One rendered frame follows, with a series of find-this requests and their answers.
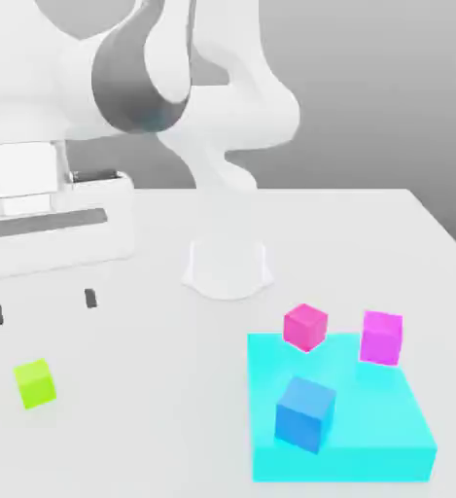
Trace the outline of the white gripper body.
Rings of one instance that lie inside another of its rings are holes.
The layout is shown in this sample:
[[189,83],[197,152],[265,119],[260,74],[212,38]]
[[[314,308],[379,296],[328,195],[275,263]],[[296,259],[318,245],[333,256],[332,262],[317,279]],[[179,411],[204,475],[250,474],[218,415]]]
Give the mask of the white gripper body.
[[130,257],[133,195],[127,176],[76,182],[48,211],[0,216],[0,279]]

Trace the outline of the small lime green cube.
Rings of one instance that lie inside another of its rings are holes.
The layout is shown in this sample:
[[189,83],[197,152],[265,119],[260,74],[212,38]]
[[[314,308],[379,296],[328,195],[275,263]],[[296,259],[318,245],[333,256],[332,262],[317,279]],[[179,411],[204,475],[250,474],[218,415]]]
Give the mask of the small lime green cube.
[[25,409],[33,409],[56,398],[53,378],[45,359],[14,367],[14,375]]

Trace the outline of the small pink cube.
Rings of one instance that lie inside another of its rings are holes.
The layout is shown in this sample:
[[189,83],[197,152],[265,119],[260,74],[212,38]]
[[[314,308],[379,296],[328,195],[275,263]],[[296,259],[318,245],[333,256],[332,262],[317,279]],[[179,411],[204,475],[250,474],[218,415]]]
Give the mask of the small pink cube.
[[328,314],[302,303],[284,315],[283,340],[309,352],[326,338],[327,328]]

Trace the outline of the small blue cube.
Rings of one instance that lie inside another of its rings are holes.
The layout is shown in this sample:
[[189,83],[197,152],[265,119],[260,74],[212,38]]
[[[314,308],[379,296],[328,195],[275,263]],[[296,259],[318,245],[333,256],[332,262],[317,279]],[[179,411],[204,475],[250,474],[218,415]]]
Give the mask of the small blue cube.
[[333,424],[336,391],[294,376],[276,404],[277,440],[318,454]]

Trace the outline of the small magenta cube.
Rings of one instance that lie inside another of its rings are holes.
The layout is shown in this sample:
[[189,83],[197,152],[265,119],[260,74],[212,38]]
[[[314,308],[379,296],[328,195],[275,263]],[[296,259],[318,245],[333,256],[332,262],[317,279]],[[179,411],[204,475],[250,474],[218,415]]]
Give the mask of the small magenta cube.
[[359,359],[394,367],[399,363],[403,345],[403,317],[367,310],[364,314]]

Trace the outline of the large cyan box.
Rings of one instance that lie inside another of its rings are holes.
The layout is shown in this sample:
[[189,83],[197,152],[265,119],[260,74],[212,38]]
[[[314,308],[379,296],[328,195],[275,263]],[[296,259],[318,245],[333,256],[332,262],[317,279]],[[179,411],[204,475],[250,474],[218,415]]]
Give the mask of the large cyan box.
[[[277,334],[247,337],[255,482],[423,482],[437,444],[400,368],[359,359],[358,334],[330,334],[303,353]],[[299,376],[336,392],[332,427],[318,453],[274,436],[276,405]]]

